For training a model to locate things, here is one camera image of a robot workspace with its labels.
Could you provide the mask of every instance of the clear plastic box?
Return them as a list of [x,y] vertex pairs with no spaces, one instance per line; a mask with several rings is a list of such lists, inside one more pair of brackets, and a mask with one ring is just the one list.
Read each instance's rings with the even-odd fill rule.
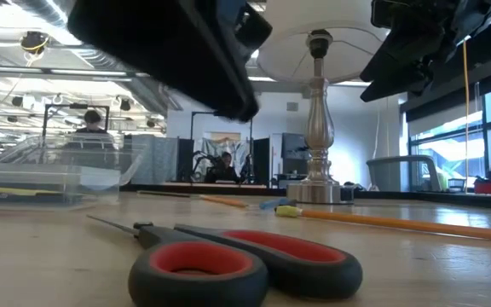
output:
[[145,144],[107,134],[34,136],[0,155],[0,205],[117,204]]

